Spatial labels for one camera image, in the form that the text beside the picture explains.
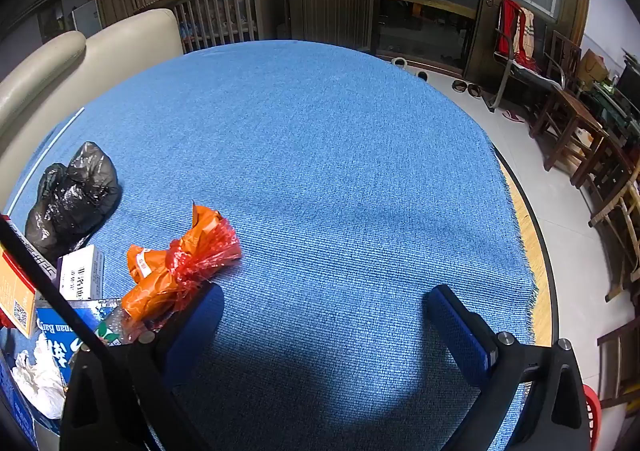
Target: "red stool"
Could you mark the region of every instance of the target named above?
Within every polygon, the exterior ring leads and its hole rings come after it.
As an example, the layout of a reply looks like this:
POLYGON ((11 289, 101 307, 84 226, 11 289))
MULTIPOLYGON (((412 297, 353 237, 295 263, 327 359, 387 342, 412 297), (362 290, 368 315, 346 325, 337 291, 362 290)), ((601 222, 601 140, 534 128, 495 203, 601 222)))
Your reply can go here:
POLYGON ((591 428, 591 451, 596 449, 598 435, 600 434, 600 424, 602 423, 602 408, 598 394, 586 384, 582 385, 584 396, 587 399, 587 413, 589 414, 589 427, 591 428))

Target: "white medicine box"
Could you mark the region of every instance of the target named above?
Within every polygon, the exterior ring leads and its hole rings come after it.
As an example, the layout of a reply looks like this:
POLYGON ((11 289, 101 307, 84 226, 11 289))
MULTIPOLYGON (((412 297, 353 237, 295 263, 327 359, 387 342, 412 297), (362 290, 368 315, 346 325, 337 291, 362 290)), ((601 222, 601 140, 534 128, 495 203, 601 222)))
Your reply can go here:
POLYGON ((102 299, 104 257, 95 245, 83 247, 58 260, 60 293, 67 301, 102 299))

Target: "qr code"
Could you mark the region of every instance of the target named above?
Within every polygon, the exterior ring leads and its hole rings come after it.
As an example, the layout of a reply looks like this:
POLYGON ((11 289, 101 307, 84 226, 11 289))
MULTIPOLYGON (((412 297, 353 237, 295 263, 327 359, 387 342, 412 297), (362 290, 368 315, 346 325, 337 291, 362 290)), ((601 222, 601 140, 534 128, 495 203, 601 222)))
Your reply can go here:
POLYGON ((14 317, 22 326, 27 328, 27 312, 18 305, 18 302, 14 299, 14 317))

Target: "white wall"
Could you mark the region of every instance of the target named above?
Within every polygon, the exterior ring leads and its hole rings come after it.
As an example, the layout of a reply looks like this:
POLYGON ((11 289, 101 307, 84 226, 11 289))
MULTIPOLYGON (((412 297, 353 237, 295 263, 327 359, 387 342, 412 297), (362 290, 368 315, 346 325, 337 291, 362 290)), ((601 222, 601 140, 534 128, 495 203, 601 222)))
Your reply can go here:
POLYGON ((625 0, 589 0, 581 48, 604 58, 610 72, 621 74, 624 48, 640 55, 640 24, 625 0))
MULTIPOLYGON (((22 11, 34 1, 36 0, 20 0, 15 5, 16 10, 22 11)), ((62 0, 62 10, 65 18, 75 6, 85 4, 87 1, 62 0)), ((0 81, 40 46, 42 46, 42 38, 40 37, 38 18, 33 15, 0 42, 0 81)))
POLYGON ((41 46, 38 18, 31 16, 0 43, 0 81, 41 46))

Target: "black plastic bag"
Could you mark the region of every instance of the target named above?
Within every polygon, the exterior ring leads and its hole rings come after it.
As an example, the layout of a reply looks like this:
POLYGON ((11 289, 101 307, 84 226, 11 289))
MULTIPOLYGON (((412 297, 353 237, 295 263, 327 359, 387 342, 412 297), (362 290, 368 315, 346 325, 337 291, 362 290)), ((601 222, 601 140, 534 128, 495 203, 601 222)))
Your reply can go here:
POLYGON ((52 164, 38 185, 24 235, 53 265, 80 249, 117 207, 122 189, 111 159, 85 142, 69 166, 52 164))

